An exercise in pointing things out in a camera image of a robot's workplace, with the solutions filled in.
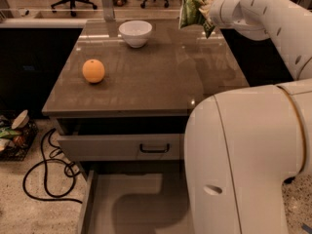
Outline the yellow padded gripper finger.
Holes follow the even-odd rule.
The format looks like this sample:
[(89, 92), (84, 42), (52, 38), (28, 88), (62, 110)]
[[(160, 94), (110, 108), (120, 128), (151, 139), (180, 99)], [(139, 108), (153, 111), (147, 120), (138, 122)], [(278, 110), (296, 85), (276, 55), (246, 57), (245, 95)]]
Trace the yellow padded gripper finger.
[(199, 11), (210, 24), (227, 24), (225, 2), (226, 0), (205, 0)]

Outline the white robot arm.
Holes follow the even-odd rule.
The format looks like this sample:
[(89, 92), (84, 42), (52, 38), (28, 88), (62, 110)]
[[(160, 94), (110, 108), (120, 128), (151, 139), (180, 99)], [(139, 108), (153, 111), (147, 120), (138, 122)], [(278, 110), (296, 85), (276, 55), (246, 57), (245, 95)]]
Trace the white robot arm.
[(195, 234), (289, 234), (283, 182), (311, 171), (312, 14), (290, 0), (214, 0), (214, 25), (271, 39), (292, 79), (192, 111), (184, 162)]

